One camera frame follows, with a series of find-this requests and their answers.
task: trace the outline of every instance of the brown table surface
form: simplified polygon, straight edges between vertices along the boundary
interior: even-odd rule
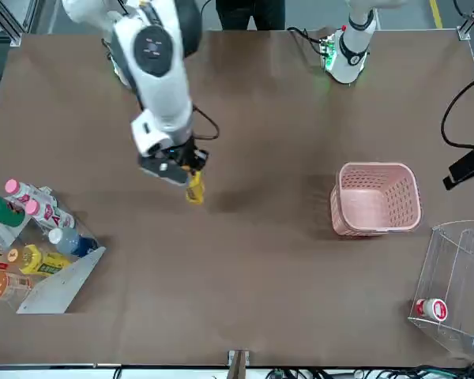
[[[457,364],[406,317],[430,228],[474,219],[474,180],[443,189],[465,152],[439,132],[474,78],[469,45],[455,31],[377,32],[348,87],[287,32],[210,32],[187,69],[194,102],[221,126],[200,144],[211,153],[200,207],[138,170],[137,104],[97,37],[26,36],[11,51],[0,191],[9,177],[60,191],[108,252],[70,313],[0,313],[0,363],[212,365],[246,348],[255,365]],[[448,133],[474,143],[474,90]],[[340,240],[328,199],[348,161],[409,165],[422,227]]]

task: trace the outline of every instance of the yellow bottle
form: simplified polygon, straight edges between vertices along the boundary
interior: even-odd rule
[[[50,276],[70,265],[60,253],[41,253],[35,245],[28,245],[22,251],[12,249],[7,260],[16,264],[24,274]]]

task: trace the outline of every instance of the orange juice bottle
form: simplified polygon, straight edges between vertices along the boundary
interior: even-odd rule
[[[7,260],[24,274],[41,276],[51,276],[71,263],[60,253],[42,253],[35,245],[27,245],[23,250],[10,250]]]
[[[12,298],[22,301],[32,287],[32,281],[26,276],[0,270],[0,302]]]

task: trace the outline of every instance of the red and white can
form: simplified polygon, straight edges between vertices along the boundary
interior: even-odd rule
[[[416,312],[438,322],[448,318],[448,307],[440,298],[421,298],[416,302]]]

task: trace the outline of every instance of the green bottle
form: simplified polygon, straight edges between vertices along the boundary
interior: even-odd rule
[[[23,220],[24,210],[15,207],[6,199],[0,197],[0,223],[9,225],[10,227],[17,227],[21,225]]]

